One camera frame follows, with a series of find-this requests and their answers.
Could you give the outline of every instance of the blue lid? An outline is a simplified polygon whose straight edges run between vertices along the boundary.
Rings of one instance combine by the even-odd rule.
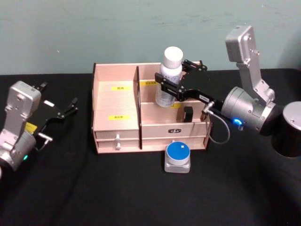
[[[166,152],[174,160],[184,160],[190,155],[189,147],[183,142],[172,142],[168,145]]]

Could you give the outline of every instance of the blue led light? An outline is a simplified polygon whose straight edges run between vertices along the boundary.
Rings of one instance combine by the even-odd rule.
[[[233,119],[233,124],[241,126],[243,124],[243,122],[240,119]]]

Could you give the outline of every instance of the gray cable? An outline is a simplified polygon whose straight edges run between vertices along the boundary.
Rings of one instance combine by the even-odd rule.
[[[38,149],[38,148],[36,148],[36,147],[35,147],[35,149],[36,149],[38,152],[39,152],[39,151],[42,151],[42,149],[48,144],[48,142],[49,142],[49,140],[45,140],[43,146],[42,146],[40,149]]]
[[[213,115],[215,118],[221,120],[222,123],[226,126],[227,133],[228,133],[228,137],[227,137],[227,139],[226,139],[225,141],[223,141],[223,142],[218,142],[218,141],[214,140],[214,139],[211,137],[211,135],[210,135],[210,133],[209,133],[209,131],[208,131],[209,127],[207,127],[207,124],[208,124],[207,116],[209,116],[209,114],[206,115],[206,131],[207,131],[207,135],[209,136],[210,140],[211,140],[213,143],[216,143],[216,144],[218,144],[218,145],[223,145],[223,144],[227,143],[227,142],[230,140],[230,129],[229,129],[229,126],[227,125],[227,123],[225,122],[225,120],[222,119],[220,116],[218,116],[218,115],[216,115],[216,114],[214,114],[214,113],[211,113],[211,115]]]

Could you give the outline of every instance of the black cylinder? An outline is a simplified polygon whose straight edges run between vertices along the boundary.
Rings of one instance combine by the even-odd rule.
[[[301,156],[301,130],[291,126],[282,115],[272,135],[272,146],[285,157]]]

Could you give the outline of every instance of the wooden compartment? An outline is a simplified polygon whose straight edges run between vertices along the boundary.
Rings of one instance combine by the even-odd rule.
[[[159,65],[95,64],[92,131],[98,153],[162,151],[173,140],[191,149],[206,148],[203,103],[176,101],[168,108],[156,104],[154,74]],[[185,106],[193,107],[192,122],[183,122]]]

